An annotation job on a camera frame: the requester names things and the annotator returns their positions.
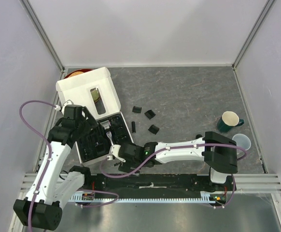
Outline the small black clipper attachment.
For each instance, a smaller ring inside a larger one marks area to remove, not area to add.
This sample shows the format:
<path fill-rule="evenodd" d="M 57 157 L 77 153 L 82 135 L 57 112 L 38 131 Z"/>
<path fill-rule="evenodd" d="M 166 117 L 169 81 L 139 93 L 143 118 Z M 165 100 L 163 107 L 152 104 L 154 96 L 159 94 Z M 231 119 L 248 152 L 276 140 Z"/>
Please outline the small black clipper attachment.
<path fill-rule="evenodd" d="M 135 121 L 131 122 L 132 133 L 136 133 L 136 124 Z"/>

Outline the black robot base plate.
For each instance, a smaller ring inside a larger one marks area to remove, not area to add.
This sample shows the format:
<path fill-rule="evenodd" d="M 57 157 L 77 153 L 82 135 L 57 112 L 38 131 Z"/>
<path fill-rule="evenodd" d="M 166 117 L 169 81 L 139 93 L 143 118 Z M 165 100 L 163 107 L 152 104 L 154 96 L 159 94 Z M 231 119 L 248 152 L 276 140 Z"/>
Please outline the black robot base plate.
<path fill-rule="evenodd" d="M 124 178 L 109 178 L 102 174 L 91 175 L 84 188 L 102 191 L 98 198 L 119 195 L 119 199 L 179 199 L 199 198 L 201 192 L 233 191 L 234 180 L 231 176 L 223 184 L 210 181 L 208 175 L 197 174 L 140 174 Z"/>

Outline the white cardboard clipper box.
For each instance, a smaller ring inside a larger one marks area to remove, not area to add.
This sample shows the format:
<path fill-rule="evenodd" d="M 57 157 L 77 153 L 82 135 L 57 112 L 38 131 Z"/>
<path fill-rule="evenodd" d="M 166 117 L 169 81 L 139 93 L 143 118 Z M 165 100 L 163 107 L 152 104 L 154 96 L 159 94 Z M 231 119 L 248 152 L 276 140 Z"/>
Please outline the white cardboard clipper box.
<path fill-rule="evenodd" d="M 97 122 L 103 119 L 106 121 L 115 114 L 122 114 L 111 74 L 106 67 L 59 80 L 56 90 L 62 105 L 72 103 L 85 106 Z M 80 163 L 84 166 L 91 165 L 102 161 L 107 155 Z"/>

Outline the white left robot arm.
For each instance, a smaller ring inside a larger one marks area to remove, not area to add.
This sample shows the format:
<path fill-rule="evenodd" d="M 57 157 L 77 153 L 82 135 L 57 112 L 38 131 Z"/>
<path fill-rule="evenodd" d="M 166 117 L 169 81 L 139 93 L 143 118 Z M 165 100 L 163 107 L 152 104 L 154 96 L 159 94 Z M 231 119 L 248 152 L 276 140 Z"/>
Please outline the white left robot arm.
<path fill-rule="evenodd" d="M 47 149 L 35 180 L 24 199 L 17 199 L 13 210 L 28 231 L 34 228 L 54 231 L 62 218 L 62 212 L 71 196 L 87 190 L 92 185 L 89 168 L 73 166 L 66 179 L 58 186 L 57 181 L 63 164 L 76 141 L 98 126 L 85 106 L 76 105 L 71 100 L 62 106 L 63 117 L 50 129 L 48 136 L 38 134 Z"/>

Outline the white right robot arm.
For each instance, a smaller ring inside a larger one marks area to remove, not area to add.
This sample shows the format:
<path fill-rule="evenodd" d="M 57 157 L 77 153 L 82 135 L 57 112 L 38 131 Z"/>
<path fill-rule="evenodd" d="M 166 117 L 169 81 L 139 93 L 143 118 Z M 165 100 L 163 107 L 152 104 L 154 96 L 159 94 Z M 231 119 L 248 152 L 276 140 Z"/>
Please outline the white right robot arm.
<path fill-rule="evenodd" d="M 110 158 L 120 161 L 120 171 L 124 173 L 174 161 L 201 161 L 210 166 L 207 184 L 212 190 L 219 190 L 229 175 L 238 172 L 236 142 L 212 131 L 187 142 L 112 145 Z"/>

